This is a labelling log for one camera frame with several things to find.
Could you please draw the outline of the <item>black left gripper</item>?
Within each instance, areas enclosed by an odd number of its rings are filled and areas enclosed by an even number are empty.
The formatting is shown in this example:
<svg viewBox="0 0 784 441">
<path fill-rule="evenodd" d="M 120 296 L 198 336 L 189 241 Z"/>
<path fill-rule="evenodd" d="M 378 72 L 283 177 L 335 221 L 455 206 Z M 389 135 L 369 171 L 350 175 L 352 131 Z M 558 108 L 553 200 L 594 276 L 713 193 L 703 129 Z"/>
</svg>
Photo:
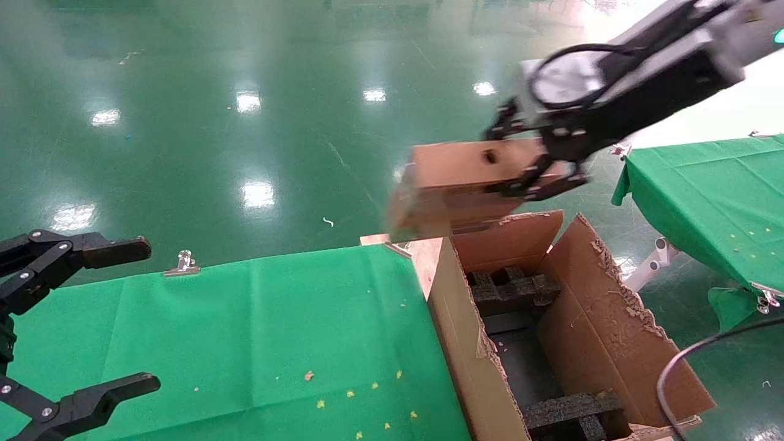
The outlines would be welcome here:
<svg viewBox="0 0 784 441">
<path fill-rule="evenodd" d="M 142 262 L 152 254 L 145 237 L 112 241 L 100 233 L 65 236 L 34 230 L 2 242 L 2 315 L 23 315 L 81 269 Z M 17 342 L 14 321 L 2 316 L 0 364 L 6 372 Z M 64 440 L 107 424 L 115 408 L 129 399 L 160 389 L 153 374 L 134 374 L 74 391 L 54 402 L 6 375 L 1 376 L 4 404 L 31 420 L 11 440 Z"/>
</svg>

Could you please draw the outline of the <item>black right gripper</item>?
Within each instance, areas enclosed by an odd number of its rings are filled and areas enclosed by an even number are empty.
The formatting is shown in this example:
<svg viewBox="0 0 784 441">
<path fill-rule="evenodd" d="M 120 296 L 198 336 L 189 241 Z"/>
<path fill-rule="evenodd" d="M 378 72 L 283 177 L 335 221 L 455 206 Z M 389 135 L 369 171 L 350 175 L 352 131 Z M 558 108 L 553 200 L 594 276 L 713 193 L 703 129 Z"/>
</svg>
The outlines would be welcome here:
<svg viewBox="0 0 784 441">
<path fill-rule="evenodd" d="M 590 181 L 581 162 L 592 154 L 745 77 L 743 63 L 728 44 L 706 29 L 656 51 L 655 44 L 663 42 L 664 37 L 639 37 L 628 45 L 608 45 L 607 56 L 592 64 L 599 88 L 571 102 L 543 101 L 547 122 L 541 140 L 548 156 L 535 159 L 517 178 L 502 181 L 501 196 L 538 202 L 581 187 Z M 538 128 L 521 117 L 518 101 L 509 98 L 499 104 L 484 141 L 537 133 Z M 571 170 L 549 172 L 556 161 L 573 162 Z"/>
</svg>

